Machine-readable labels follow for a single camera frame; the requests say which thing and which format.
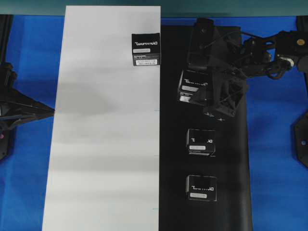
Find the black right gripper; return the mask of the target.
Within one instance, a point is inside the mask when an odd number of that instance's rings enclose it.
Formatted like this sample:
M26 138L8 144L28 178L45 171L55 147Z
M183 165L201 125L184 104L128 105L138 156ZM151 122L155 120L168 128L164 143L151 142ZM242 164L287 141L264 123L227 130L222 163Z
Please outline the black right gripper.
M187 67L194 71L211 68L212 90L203 113L211 118L234 118L247 91L244 60L249 57L241 36L227 36L230 26L198 18L187 53Z

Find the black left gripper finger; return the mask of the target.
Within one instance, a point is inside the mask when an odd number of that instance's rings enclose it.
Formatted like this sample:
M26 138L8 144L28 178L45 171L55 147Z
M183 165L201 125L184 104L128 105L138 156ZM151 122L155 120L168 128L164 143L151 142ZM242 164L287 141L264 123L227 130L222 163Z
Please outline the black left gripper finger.
M20 109L33 109L38 110L39 113L54 113L54 109L35 101L34 99L22 94L13 87L7 85L0 85L0 112L7 113L9 109L13 108Z
M8 115L0 117L1 130L13 130L16 126L54 116L54 112L43 114Z

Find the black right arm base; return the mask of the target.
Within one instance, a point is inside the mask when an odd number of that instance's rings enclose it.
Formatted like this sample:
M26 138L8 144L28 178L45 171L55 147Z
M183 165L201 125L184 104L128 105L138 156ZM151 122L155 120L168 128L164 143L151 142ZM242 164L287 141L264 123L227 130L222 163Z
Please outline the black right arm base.
M298 115L291 124L292 158L308 169L308 110Z

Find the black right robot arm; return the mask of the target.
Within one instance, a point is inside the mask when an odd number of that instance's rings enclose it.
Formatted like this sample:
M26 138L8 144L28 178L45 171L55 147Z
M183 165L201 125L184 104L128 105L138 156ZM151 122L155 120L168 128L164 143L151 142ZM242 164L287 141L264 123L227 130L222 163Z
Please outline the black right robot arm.
M206 114L219 113L234 117L247 91L246 80L267 76L280 79L296 67L308 71L308 34L305 31L280 31L270 37L244 34L235 27L219 32L213 20L199 18L193 26L187 54L187 67L211 80L189 97Z

